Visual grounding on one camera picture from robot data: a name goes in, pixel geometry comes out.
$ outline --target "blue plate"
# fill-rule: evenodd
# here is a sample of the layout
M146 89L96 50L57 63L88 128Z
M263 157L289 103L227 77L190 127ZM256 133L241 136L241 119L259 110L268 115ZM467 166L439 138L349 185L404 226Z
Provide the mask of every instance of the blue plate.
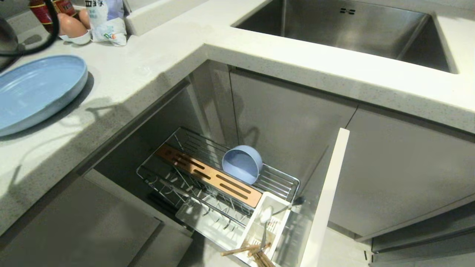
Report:
M76 56L35 60L0 76L0 136L34 126L81 92L87 66Z

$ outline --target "gray cabinet door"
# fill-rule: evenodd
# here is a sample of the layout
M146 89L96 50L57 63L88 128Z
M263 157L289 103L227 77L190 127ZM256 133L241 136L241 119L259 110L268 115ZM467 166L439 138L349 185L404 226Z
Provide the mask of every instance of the gray cabinet door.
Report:
M239 143L298 178L302 191L356 104L245 71L230 75Z
M128 266L159 223L81 177L0 252L0 266Z
M475 200L473 135L361 106L347 129L330 221L361 240Z

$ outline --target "wooden board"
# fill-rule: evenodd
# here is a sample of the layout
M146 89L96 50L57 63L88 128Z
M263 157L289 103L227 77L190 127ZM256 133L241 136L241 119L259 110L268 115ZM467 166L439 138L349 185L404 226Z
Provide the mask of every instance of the wooden board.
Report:
M262 193L229 175L164 144L155 153L171 164L191 173L195 178L225 192L233 198L255 208Z

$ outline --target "light blue bowl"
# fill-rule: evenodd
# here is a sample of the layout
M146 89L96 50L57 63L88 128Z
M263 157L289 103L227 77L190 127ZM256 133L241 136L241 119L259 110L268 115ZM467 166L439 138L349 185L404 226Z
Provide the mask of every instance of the light blue bowl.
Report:
M46 57L0 76L0 136L34 126L68 105L87 81L83 59Z
M254 148L238 145L224 154L222 166L227 174L253 184L262 170L262 157Z

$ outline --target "bottle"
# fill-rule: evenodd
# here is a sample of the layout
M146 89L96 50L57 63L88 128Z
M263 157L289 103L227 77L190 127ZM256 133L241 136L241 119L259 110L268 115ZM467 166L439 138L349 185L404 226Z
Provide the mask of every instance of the bottle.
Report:
M65 13L75 19L79 19L79 15L74 10L73 4L70 0L55 0L53 6L57 13ZM43 24L43 27L49 32L53 32L53 21L48 12L48 7L44 0L30 0L29 8L33 14L38 18L39 22Z

